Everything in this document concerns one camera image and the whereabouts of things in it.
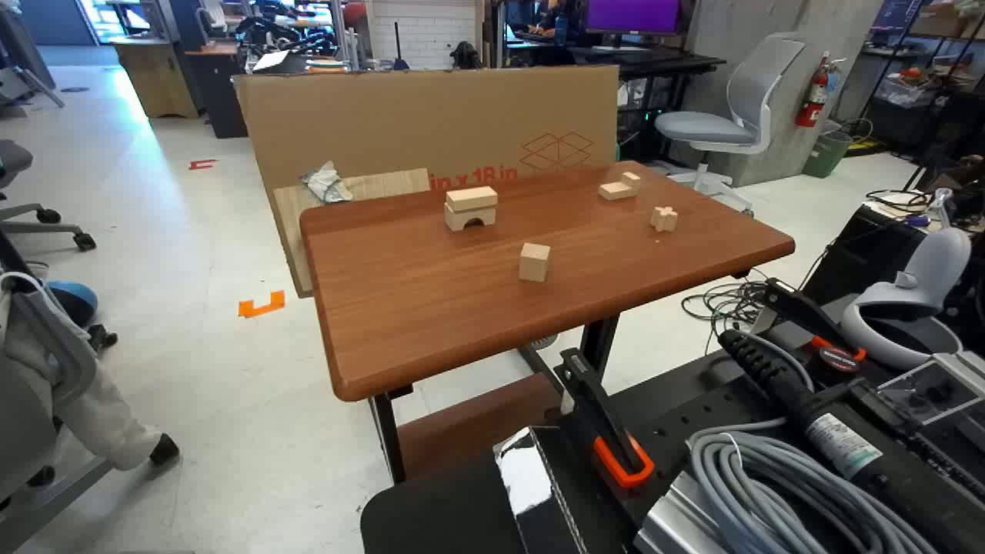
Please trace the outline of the wooden L block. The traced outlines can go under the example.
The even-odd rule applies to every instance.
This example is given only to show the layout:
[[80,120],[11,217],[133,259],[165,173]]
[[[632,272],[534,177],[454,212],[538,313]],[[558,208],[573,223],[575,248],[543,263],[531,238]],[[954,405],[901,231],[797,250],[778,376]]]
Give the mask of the wooden L block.
[[632,202],[636,199],[636,186],[639,186],[636,173],[622,173],[619,180],[597,186],[597,195],[603,202]]

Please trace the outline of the flat rectangular wooden block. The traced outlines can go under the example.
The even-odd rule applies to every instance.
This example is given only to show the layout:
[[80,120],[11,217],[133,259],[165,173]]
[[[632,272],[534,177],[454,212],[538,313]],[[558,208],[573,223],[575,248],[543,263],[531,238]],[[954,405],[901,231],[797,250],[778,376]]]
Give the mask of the flat rectangular wooden block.
[[497,203],[497,191],[483,186],[483,189],[454,189],[445,191],[445,208],[453,212],[469,212],[469,210],[488,210]]

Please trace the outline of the red fire extinguisher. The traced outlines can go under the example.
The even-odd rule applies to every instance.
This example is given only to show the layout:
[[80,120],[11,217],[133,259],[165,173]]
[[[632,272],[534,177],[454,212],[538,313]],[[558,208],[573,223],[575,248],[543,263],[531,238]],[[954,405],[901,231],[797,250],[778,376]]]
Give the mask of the red fire extinguisher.
[[830,82],[830,65],[827,65],[827,56],[821,56],[820,68],[811,72],[811,82],[803,94],[803,103],[797,108],[797,118],[793,118],[793,126],[816,126],[820,125],[820,113],[827,103],[827,82]]

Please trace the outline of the grey chair at left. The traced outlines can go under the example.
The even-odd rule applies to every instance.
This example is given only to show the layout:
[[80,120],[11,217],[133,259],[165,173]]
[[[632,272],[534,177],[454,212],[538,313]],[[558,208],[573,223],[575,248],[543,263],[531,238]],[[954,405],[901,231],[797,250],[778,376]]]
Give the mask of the grey chair at left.
[[111,470],[165,470],[178,443],[144,426],[87,332],[0,238],[0,551],[11,554]]

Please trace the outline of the white VR controller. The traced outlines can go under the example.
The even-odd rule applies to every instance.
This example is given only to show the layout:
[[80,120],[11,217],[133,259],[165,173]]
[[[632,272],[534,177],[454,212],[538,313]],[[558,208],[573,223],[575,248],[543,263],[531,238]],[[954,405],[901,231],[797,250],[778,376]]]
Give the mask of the white VR controller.
[[889,369],[958,353],[964,339],[940,313],[969,257],[964,231],[929,231],[892,282],[872,285],[840,312],[842,339]]

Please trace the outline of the small notched wooden block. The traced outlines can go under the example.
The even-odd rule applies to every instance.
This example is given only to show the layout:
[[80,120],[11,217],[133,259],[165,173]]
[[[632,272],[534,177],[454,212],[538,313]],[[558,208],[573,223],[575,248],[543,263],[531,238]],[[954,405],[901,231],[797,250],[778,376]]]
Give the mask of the small notched wooden block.
[[648,212],[648,224],[654,235],[670,235],[676,229],[676,210],[674,208],[654,208]]

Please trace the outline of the orange floor tape marker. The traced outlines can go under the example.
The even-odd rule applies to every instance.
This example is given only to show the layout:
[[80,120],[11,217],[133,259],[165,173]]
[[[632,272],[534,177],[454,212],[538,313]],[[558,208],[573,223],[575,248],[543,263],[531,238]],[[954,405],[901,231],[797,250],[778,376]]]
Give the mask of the orange floor tape marker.
[[241,320],[252,320],[252,319],[275,313],[275,312],[280,312],[280,308],[286,308],[286,296],[282,296],[282,289],[275,289],[275,293],[268,293],[266,301],[243,298],[243,301],[236,304],[236,319],[241,319]]

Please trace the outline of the large cardboard sheet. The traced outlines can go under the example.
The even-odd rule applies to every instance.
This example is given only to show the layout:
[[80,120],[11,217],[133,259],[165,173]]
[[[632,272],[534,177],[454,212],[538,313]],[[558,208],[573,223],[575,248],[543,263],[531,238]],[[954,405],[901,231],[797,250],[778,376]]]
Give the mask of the large cardboard sheet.
[[323,164],[472,189],[619,159],[613,65],[241,73],[235,94],[297,296],[311,293],[297,217],[315,208],[302,183]]

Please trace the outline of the wooden cube block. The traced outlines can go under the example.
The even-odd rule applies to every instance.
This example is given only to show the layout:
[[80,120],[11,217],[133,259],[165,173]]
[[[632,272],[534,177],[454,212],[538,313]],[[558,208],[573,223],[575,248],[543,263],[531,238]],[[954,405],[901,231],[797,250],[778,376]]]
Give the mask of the wooden cube block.
[[521,282],[545,285],[552,266],[552,250],[545,244],[524,244],[521,248]]

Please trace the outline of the black table leg frame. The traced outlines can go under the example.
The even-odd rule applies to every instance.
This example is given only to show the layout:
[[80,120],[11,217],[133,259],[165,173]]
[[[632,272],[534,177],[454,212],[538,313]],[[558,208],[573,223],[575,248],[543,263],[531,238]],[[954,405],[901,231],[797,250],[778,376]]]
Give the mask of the black table leg frame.
[[[360,393],[367,399],[383,452],[394,484],[405,484],[487,452],[506,436],[545,422],[560,406],[560,386],[534,344],[564,331],[583,331],[579,347],[597,369],[607,369],[619,319],[538,319],[538,313],[440,313],[420,331],[394,331],[370,342]],[[472,393],[445,409],[405,426],[397,422],[394,401],[419,382],[459,367],[514,352],[524,378]]]

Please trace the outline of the crumpled white paper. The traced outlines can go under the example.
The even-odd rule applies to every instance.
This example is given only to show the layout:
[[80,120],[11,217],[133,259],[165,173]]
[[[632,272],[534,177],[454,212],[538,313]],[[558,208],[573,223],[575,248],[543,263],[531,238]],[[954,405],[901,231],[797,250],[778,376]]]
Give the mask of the crumpled white paper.
[[321,203],[351,203],[351,191],[346,189],[346,180],[339,177],[335,164],[323,164],[311,177],[302,180],[302,186],[321,202]]

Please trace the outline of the black orange bar clamp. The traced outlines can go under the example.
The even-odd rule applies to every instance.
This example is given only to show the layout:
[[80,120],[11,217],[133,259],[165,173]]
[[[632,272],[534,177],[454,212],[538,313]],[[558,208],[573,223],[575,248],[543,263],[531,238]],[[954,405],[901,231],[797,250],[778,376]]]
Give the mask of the black orange bar clamp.
[[654,462],[613,413],[610,393],[587,357],[579,347],[566,347],[558,376],[573,399],[573,416],[587,436],[592,455],[610,484],[622,494],[643,490],[654,476]]

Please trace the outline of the wooden arch block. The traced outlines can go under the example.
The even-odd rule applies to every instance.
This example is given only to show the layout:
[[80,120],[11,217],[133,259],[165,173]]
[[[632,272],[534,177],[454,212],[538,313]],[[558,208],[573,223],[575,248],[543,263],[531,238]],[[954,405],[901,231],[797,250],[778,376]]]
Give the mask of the wooden arch block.
[[443,223],[448,231],[466,231],[466,229],[488,229],[494,224],[497,210],[453,210],[448,203],[443,203]]

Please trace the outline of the purple computer monitor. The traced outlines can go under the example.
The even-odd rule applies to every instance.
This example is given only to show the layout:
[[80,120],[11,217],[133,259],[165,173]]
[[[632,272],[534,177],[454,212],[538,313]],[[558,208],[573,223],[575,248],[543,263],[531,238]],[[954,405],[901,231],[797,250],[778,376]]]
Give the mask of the purple computer monitor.
[[585,26],[603,34],[674,34],[680,0],[587,0]]

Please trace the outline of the white office chair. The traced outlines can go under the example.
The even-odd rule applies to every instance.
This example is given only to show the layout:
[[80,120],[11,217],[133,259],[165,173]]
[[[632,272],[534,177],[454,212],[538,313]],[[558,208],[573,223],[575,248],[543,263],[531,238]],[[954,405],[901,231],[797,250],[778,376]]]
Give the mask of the white office chair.
[[766,34],[725,78],[725,110],[668,110],[654,118],[654,129],[683,143],[700,153],[696,171],[668,171],[668,180],[687,186],[741,217],[754,208],[732,191],[732,180],[712,171],[713,153],[754,159],[772,143],[769,98],[784,72],[803,52],[803,38],[793,31]]

